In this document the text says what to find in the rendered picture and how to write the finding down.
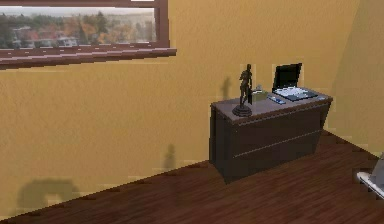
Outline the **dark bronze figure statue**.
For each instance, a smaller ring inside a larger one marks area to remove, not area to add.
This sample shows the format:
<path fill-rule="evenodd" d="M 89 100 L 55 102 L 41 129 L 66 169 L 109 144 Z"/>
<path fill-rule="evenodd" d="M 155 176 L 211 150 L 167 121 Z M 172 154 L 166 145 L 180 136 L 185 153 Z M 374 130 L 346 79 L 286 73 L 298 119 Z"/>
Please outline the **dark bronze figure statue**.
<path fill-rule="evenodd" d="M 252 110 L 245 104 L 245 102 L 252 102 L 252 65 L 248 64 L 246 69 L 241 73 L 239 80 L 240 84 L 240 99 L 239 104 L 232 110 L 232 113 L 239 117 L 249 117 Z"/>

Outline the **small grey green object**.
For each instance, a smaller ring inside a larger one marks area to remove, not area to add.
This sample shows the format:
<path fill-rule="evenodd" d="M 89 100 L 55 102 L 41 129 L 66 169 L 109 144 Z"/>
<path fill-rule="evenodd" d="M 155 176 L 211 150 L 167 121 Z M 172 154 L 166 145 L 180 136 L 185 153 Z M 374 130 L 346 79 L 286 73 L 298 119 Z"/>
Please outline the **small grey green object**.
<path fill-rule="evenodd" d="M 252 91 L 252 101 L 257 102 L 265 100 L 267 98 L 268 92 L 263 89 L 261 85 L 257 85 L 256 88 Z"/>

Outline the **dark brown chest of drawers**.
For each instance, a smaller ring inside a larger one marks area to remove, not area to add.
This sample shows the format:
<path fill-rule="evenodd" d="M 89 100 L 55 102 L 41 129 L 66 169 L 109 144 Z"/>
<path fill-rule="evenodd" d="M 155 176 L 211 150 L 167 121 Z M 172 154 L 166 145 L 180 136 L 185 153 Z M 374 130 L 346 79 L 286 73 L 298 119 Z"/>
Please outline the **dark brown chest of drawers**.
<path fill-rule="evenodd" d="M 311 155 L 323 131 L 333 98 L 265 99 L 251 104 L 252 115 L 238 117 L 237 98 L 211 104 L 209 162 L 227 183 Z"/>

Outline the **black open laptop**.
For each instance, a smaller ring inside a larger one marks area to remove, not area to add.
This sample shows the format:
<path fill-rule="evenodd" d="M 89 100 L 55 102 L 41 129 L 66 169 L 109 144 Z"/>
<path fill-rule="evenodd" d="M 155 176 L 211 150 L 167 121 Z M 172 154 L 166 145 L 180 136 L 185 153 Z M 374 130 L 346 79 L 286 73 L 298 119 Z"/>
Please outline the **black open laptop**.
<path fill-rule="evenodd" d="M 301 63 L 277 66 L 272 92 L 290 101 L 316 97 L 315 93 L 298 86 L 301 67 Z"/>

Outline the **brown framed window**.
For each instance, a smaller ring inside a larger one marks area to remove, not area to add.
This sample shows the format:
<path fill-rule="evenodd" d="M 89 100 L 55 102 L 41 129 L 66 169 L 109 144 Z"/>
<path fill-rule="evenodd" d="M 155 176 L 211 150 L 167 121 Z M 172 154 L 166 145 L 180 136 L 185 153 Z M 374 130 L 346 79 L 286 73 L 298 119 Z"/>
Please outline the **brown framed window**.
<path fill-rule="evenodd" d="M 0 70 L 175 54 L 168 0 L 0 0 Z"/>

